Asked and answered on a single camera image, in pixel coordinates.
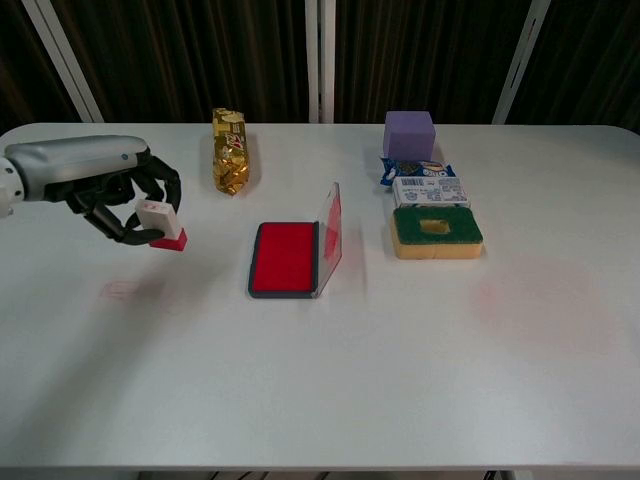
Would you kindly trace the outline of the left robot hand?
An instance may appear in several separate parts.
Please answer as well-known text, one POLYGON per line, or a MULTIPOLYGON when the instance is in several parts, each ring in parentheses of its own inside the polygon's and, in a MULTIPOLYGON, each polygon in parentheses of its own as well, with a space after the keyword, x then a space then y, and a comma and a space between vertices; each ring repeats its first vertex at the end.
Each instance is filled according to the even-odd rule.
POLYGON ((20 202, 64 202, 107 238, 182 251, 179 173, 135 136, 9 145, 1 155, 1 216, 20 202))

